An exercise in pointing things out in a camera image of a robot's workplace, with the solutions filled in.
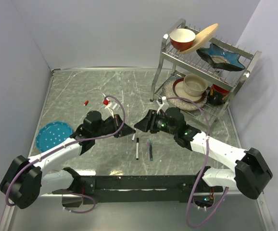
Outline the green gel pen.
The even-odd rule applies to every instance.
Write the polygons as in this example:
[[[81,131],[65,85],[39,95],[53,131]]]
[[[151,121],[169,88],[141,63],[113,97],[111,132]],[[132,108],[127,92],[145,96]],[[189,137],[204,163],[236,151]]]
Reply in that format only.
[[[153,150],[152,150],[152,140],[149,140],[150,142],[150,151],[151,151],[151,157],[150,157],[150,161],[153,161]]]

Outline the purple highlighter pen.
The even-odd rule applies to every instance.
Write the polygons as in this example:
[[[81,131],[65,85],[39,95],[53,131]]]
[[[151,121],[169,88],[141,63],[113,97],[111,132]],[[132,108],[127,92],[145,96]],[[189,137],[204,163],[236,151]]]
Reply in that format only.
[[[150,151],[150,142],[148,141],[147,142],[147,147],[148,147],[148,157],[150,158],[151,157],[151,151]]]

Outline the white black-tip marker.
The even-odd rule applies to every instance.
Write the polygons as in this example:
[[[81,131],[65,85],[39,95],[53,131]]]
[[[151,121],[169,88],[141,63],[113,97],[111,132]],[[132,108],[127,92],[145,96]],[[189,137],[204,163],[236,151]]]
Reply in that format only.
[[[139,143],[136,143],[136,160],[139,160]]]

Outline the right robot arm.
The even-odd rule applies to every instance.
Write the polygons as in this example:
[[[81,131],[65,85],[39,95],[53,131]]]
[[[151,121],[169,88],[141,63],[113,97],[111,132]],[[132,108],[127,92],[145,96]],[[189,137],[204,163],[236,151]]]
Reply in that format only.
[[[179,146],[225,165],[225,169],[209,167],[203,171],[195,180],[196,188],[201,192],[215,186],[237,188],[243,195],[255,200],[273,177],[259,150],[237,148],[206,135],[188,125],[177,107],[166,111],[149,110],[134,127],[143,132],[171,134]]]

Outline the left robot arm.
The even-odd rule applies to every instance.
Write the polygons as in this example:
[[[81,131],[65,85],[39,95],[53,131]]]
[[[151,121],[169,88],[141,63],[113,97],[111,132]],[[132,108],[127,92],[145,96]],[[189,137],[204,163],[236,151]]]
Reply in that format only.
[[[75,170],[66,167],[55,173],[51,171],[87,152],[96,140],[111,136],[121,138],[135,132],[125,123],[125,117],[118,114],[103,120],[100,112],[88,112],[83,123],[62,143],[36,156],[25,158],[20,155],[12,161],[0,183],[6,204],[24,209],[40,195],[58,190],[80,195],[85,184]]]

